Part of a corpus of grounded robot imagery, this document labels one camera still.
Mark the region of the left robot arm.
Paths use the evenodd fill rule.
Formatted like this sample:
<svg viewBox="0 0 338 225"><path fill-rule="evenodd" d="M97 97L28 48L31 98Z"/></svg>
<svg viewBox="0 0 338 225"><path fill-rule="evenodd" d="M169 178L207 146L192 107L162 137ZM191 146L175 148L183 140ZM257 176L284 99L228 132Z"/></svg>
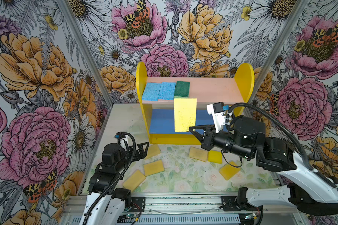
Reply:
<svg viewBox="0 0 338 225"><path fill-rule="evenodd" d="M89 181L81 225L115 225L122 213L131 208L131 191L116 186L133 161L146 157L148 147L148 142L129 146L123 139L104 147L102 162Z"/></svg>

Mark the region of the speckled yellow sponge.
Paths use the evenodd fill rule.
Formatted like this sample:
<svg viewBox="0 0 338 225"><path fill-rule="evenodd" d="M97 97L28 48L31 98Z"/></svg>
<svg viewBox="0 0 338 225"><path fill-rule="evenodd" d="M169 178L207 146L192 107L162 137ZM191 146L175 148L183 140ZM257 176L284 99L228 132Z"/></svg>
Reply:
<svg viewBox="0 0 338 225"><path fill-rule="evenodd" d="M196 98L174 99L174 129L175 132L188 132L196 123Z"/></svg>

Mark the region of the bright yellow square sponge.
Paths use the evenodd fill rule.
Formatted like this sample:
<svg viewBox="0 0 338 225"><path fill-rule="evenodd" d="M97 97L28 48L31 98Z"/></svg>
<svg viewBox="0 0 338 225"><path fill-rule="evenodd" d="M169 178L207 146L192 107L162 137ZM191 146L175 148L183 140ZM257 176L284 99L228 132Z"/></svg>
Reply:
<svg viewBox="0 0 338 225"><path fill-rule="evenodd" d="M223 156L221 152L219 151L209 151L208 152L208 159L209 162L211 163L216 163L216 164L222 164L223 163Z"/></svg>

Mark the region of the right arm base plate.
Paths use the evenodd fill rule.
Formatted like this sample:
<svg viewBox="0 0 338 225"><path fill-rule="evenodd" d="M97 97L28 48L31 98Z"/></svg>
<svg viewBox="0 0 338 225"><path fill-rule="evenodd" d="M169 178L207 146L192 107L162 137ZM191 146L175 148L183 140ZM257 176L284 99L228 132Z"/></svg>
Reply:
<svg viewBox="0 0 338 225"><path fill-rule="evenodd" d="M223 211L259 211L258 207L250 205L246 198L241 199L238 196L221 196L220 209Z"/></svg>

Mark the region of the light blue sponge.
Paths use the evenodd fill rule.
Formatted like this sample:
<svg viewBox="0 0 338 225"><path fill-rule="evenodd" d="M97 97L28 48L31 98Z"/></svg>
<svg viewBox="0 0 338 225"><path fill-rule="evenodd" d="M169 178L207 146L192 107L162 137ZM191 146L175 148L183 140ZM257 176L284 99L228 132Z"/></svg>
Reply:
<svg viewBox="0 0 338 225"><path fill-rule="evenodd" d="M143 101L158 101L161 83L147 83L142 95Z"/></svg>

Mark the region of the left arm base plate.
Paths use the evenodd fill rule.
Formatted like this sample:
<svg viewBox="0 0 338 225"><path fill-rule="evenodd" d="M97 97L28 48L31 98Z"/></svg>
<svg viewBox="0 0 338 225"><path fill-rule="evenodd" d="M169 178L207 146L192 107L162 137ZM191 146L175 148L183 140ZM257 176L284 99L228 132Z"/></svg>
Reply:
<svg viewBox="0 0 338 225"><path fill-rule="evenodd" d="M129 208L126 208L124 210L124 213L130 212L130 213L139 213L144 212L146 205L146 198L145 197L132 197L131 198L131 204Z"/></svg>

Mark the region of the green scouring sponge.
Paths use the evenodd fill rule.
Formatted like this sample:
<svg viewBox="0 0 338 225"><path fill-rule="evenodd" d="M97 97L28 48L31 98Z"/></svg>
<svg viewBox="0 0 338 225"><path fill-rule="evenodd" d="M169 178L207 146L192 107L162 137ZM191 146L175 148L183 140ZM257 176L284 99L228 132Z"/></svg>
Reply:
<svg viewBox="0 0 338 225"><path fill-rule="evenodd" d="M189 97L190 83L184 81L177 81L174 91L174 98Z"/></svg>

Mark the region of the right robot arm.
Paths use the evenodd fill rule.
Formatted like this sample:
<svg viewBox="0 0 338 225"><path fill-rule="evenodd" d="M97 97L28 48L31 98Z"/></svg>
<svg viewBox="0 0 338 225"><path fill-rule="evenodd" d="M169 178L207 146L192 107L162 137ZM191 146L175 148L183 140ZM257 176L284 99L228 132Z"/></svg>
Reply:
<svg viewBox="0 0 338 225"><path fill-rule="evenodd" d="M338 214L338 182L321 178L317 171L306 168L304 157L290 144L266 137L264 123L240 117L234 122L233 133L216 131L213 125L190 127L189 131L205 150L218 147L224 153L255 159L257 167L292 181L278 188L239 188L237 208L249 210L264 205L285 205L315 216Z"/></svg>

